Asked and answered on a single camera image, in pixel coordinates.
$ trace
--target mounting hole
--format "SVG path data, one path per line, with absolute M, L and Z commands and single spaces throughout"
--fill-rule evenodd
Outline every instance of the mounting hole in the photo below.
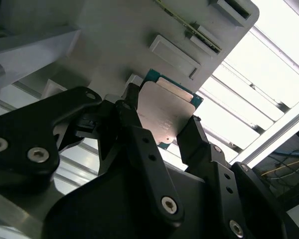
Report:
M 224 175 L 225 175 L 225 177 L 226 177 L 227 179 L 230 179 L 230 177 L 229 177 L 229 175 L 228 175 L 227 173 L 224 173 Z
M 91 99 L 93 99 L 93 100 L 96 99 L 95 95 L 93 95 L 91 93 L 87 93 L 86 96 L 89 97 L 89 98 L 91 98 Z
M 152 155 L 152 154 L 149 154 L 149 159 L 150 159 L 151 161 L 155 161 L 155 160 L 156 160 L 156 157 L 155 157 L 154 155 Z
M 230 194 L 233 194 L 234 191 L 230 188 L 230 187 L 226 187 L 227 191 L 230 193 Z

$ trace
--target metal frame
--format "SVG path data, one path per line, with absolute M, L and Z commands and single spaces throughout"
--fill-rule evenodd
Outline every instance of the metal frame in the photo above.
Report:
M 0 152 L 0 157 L 6 160 L 0 160 L 0 174 L 5 172 L 13 179 L 13 173 L 20 172 L 31 181 L 40 181 L 43 187 L 33 185 L 31 181 L 17 181 L 19 188 L 52 194 L 44 193 L 37 197 L 35 193 L 27 196 L 16 190 L 15 185 L 0 180 L 0 194 L 3 195 L 0 195 L 0 219 L 33 238 L 41 236 L 40 221 L 44 219 L 42 236 L 49 239 L 59 238 L 60 235 L 84 235 L 85 238 L 101 235 L 103 238 L 113 238 L 113 232 L 128 238 L 151 238 L 156 235 L 156 229 L 160 237 L 176 239 L 183 238 L 188 233 L 192 235 L 191 238 L 213 235 L 216 238 L 248 239 L 255 238 L 252 234 L 257 234 L 256 238 L 270 234 L 276 238 L 299 239 L 299 229 L 279 208 L 272 195 L 270 197 L 268 189 L 254 172 L 240 163 L 228 168 L 222 150 L 208 142 L 199 118 L 192 117 L 177 136 L 182 161 L 188 165 L 187 173 L 166 168 L 151 132 L 142 128 L 140 123 L 136 112 L 138 92 L 135 87 L 130 85 L 124 94 L 125 100 L 116 103 L 101 102 L 100 97 L 91 90 L 76 88 L 1 116 L 0 124 L 4 126 L 0 126 L 0 136 L 9 140 L 10 147 L 6 152 Z M 95 99 L 87 97 L 89 94 L 93 94 Z M 71 102 L 70 99 L 78 95 L 84 97 L 76 97 L 75 103 Z M 56 114 L 54 108 L 60 104 L 62 111 Z M 73 104 L 72 110 L 69 111 L 66 104 Z M 45 117 L 40 120 L 34 120 L 37 109 L 48 109 Z M 46 130 L 36 138 L 28 135 L 29 139 L 26 141 L 13 140 L 16 130 L 23 135 L 23 130 L 28 132 L 32 129 L 30 123 L 19 127 L 8 123 L 9 120 L 17 121 L 20 114 L 28 115 L 28 120 L 32 123 L 41 122 L 40 126 Z M 64 121 L 55 121 L 54 118 L 63 118 L 64 114 Z M 47 123 L 55 125 L 58 131 L 56 128 L 53 130 L 45 127 Z M 2 131 L 6 127 L 10 129 L 10 134 Z M 49 131 L 60 134 L 57 141 L 53 137 L 47 137 Z M 55 146 L 52 145 L 55 144 L 56 149 L 62 151 L 81 142 L 83 135 L 99 140 L 102 175 L 54 204 L 61 195 L 53 185 L 51 187 L 44 183 L 50 181 L 50 175 L 55 171 L 53 165 L 59 161 L 59 156 L 54 154 Z M 44 174 L 37 171 L 33 162 L 22 159 L 24 155 L 20 152 L 29 140 L 30 144 L 39 142 L 49 152 L 47 163 L 40 164 Z M 17 165 L 8 163 L 10 157 L 7 153 L 13 153 L 13 161 L 18 160 Z M 22 169 L 27 167 L 31 173 L 27 170 L 20 171 L 20 164 Z M 10 188 L 9 191 L 5 191 L 2 185 Z M 266 206 L 262 211 L 274 214 L 277 218 L 274 225 L 259 222 L 260 229 L 253 230 L 252 225 L 245 222 L 240 199 L 245 194 L 247 200 L 244 199 L 244 203 L 252 205 L 252 200 L 248 199 L 250 192 L 262 198 L 259 202 Z M 9 213 L 2 208 L 10 208 Z M 20 224 L 17 215 L 29 215 L 29 220 L 35 220 Z M 125 215 L 123 221 L 119 219 L 122 215 Z M 220 230 L 211 232 L 211 225 L 219 225 Z

